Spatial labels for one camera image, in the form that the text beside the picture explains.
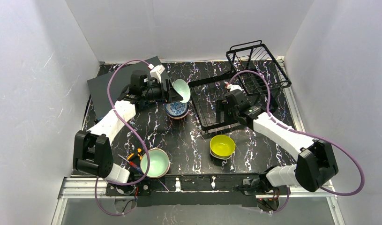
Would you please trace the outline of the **blue floral white bowl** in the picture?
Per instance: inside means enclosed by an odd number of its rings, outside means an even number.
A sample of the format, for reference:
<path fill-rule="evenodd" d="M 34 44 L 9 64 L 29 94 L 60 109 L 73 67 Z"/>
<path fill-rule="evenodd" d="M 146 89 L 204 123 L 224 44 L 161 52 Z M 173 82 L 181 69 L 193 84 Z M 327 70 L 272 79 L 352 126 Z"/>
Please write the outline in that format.
<path fill-rule="evenodd" d="M 173 116 L 179 116 L 189 110 L 188 103 L 174 102 L 170 104 L 164 104 L 164 110 Z"/>

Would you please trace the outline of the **black wire dish rack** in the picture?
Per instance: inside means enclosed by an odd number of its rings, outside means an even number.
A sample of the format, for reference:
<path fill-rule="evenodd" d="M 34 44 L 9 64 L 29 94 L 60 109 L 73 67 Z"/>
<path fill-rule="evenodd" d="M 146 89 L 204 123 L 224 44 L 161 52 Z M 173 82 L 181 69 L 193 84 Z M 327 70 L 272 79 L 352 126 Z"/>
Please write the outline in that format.
<path fill-rule="evenodd" d="M 264 111 L 267 100 L 273 113 L 278 108 L 280 91 L 291 85 L 261 40 L 233 45 L 225 55 L 229 71 L 188 84 L 197 119 L 205 132 L 245 121 L 248 107 L 251 113 Z"/>

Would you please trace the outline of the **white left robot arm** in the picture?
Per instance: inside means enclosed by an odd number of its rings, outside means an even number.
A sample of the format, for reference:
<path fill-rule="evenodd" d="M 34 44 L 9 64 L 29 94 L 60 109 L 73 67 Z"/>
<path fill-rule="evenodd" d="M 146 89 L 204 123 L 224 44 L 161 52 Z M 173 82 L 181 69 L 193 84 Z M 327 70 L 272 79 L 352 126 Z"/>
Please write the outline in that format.
<path fill-rule="evenodd" d="M 73 169 L 103 178 L 116 185 L 133 185 L 140 180 L 128 182 L 129 170 L 114 163 L 112 141 L 126 126 L 135 136 L 143 139 L 128 124 L 137 113 L 150 102 L 188 102 L 190 88 L 186 81 L 177 79 L 171 82 L 162 80 L 155 70 L 136 70 L 130 76 L 116 102 L 111 101 L 112 109 L 96 125 L 75 134 Z"/>

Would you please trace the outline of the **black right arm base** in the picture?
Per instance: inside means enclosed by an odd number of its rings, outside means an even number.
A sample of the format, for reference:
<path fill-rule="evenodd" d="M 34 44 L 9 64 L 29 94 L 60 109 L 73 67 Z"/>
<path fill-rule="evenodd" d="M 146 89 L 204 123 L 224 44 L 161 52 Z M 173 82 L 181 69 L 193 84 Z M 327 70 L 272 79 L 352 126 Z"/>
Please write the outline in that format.
<path fill-rule="evenodd" d="M 290 199 L 290 188 L 288 186 L 275 187 L 268 179 L 260 175 L 258 178 L 246 178 L 242 184 L 232 187 L 233 191 L 239 191 L 245 196 L 271 195 L 271 197 L 257 198 L 257 207 L 261 212 L 274 214 L 283 210 Z"/>

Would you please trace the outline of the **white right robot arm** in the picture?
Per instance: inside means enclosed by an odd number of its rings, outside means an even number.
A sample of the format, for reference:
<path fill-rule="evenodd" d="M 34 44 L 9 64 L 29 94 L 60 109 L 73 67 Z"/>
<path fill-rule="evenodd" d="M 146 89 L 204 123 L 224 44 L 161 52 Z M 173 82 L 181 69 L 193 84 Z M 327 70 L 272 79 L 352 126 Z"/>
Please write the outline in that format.
<path fill-rule="evenodd" d="M 296 164 L 274 166 L 259 175 L 257 186 L 270 190 L 280 186 L 299 186 L 315 192 L 338 173 L 330 143 L 298 134 L 261 107 L 251 105 L 239 86 L 230 88 L 220 103 L 228 119 L 260 133 L 287 151 Z"/>

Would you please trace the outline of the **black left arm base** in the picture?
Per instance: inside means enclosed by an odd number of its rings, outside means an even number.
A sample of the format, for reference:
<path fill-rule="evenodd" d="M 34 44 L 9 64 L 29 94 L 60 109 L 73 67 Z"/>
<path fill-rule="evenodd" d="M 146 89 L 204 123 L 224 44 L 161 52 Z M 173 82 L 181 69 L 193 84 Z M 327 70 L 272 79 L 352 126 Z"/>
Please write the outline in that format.
<path fill-rule="evenodd" d="M 131 186 L 107 183 L 105 195 L 114 198 L 114 205 L 119 213 L 128 213 L 137 206 L 142 197 L 151 195 L 151 187 L 149 179 Z"/>

